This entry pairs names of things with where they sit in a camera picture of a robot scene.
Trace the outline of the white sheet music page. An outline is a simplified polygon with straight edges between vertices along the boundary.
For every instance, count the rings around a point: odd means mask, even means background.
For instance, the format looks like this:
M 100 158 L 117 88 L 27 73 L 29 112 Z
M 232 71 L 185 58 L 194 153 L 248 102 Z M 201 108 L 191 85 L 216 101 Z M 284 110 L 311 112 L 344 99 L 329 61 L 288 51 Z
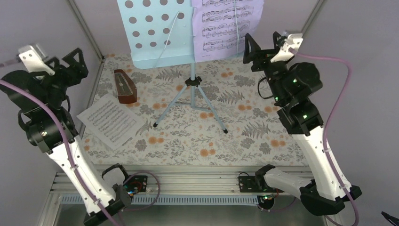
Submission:
M 77 118 L 111 149 L 121 147 L 144 125 L 141 117 L 111 94 L 101 97 Z

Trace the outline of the light blue music stand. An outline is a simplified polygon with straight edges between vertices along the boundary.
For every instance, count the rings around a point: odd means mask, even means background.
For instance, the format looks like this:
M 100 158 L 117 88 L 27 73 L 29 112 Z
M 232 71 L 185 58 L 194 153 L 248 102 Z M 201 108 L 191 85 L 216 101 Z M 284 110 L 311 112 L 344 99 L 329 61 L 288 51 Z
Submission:
M 189 65 L 188 103 L 196 109 L 195 93 L 205 95 L 196 75 L 194 58 L 192 0 L 119 0 L 117 2 L 135 67 L 151 69 Z

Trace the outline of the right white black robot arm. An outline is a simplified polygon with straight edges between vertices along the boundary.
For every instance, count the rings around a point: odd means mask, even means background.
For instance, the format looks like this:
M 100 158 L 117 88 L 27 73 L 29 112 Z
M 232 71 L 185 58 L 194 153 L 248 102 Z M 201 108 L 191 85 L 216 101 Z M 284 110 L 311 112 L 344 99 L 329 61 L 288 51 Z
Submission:
M 243 63 L 253 72 L 264 72 L 279 120 L 300 146 L 313 179 L 283 172 L 273 165 L 260 168 L 254 176 L 256 192 L 283 191 L 299 199 L 315 216 L 335 215 L 345 202 L 355 200 L 361 189 L 344 176 L 326 138 L 326 126 L 310 95 L 323 86 L 317 67 L 308 62 L 288 66 L 303 41 L 301 33 L 273 34 L 273 49 L 261 49 L 250 34 L 245 35 Z

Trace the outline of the sheet music pages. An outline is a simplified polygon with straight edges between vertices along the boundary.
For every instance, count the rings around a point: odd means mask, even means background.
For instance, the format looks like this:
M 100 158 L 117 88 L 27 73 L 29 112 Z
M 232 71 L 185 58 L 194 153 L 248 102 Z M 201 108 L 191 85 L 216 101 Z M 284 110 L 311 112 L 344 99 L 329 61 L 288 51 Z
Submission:
M 259 25 L 263 0 L 193 0 L 192 32 L 196 62 L 236 56 L 245 35 Z

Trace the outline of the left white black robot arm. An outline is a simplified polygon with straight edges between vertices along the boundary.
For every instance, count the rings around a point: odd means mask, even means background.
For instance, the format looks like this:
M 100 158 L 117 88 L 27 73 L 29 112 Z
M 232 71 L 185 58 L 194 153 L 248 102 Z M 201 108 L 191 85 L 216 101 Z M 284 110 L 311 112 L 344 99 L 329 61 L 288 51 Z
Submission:
M 69 110 L 67 89 L 88 76 L 83 52 L 76 48 L 62 59 L 49 58 L 37 45 L 21 47 L 11 63 L 24 70 L 4 75 L 0 89 L 19 107 L 18 124 L 27 140 L 52 159 L 77 189 L 86 207 L 84 225 L 98 226 L 131 204 L 131 177 L 117 173 L 112 185 L 104 180 L 83 149 Z

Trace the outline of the brown wooden metronome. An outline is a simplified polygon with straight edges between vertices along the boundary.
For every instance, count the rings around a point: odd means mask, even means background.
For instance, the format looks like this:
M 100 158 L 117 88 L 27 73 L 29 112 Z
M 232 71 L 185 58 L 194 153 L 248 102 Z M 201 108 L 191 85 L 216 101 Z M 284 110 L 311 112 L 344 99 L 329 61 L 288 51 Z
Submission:
M 133 104 L 137 102 L 137 88 L 124 70 L 114 70 L 114 81 L 118 101 L 121 104 Z

